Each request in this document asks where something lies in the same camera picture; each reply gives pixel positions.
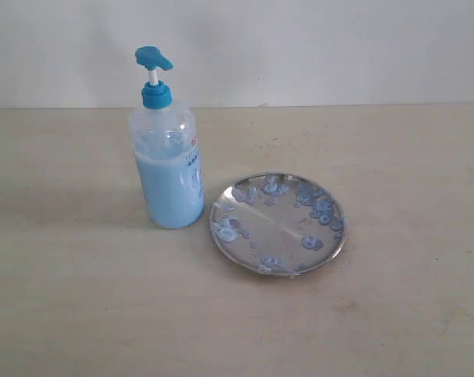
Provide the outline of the blue pump soap bottle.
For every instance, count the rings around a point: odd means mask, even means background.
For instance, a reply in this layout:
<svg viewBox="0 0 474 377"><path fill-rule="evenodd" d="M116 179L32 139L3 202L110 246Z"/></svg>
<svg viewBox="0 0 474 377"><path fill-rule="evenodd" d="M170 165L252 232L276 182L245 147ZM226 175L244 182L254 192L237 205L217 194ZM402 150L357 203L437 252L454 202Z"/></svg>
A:
<svg viewBox="0 0 474 377"><path fill-rule="evenodd" d="M135 57L148 80L129 131L148 216L163 228L184 228L200 218L205 206L195 117L159 80L157 69L173 68L160 50L143 46Z"/></svg>

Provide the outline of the round steel plate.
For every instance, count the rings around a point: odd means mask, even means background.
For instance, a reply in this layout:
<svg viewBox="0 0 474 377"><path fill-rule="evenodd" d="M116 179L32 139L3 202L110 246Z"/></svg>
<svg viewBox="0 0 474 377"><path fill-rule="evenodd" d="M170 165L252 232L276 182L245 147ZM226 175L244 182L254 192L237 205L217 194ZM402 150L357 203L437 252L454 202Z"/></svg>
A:
<svg viewBox="0 0 474 377"><path fill-rule="evenodd" d="M342 251L348 218L320 184L280 172L242 178L212 203L210 234L221 253L265 276L299 276Z"/></svg>

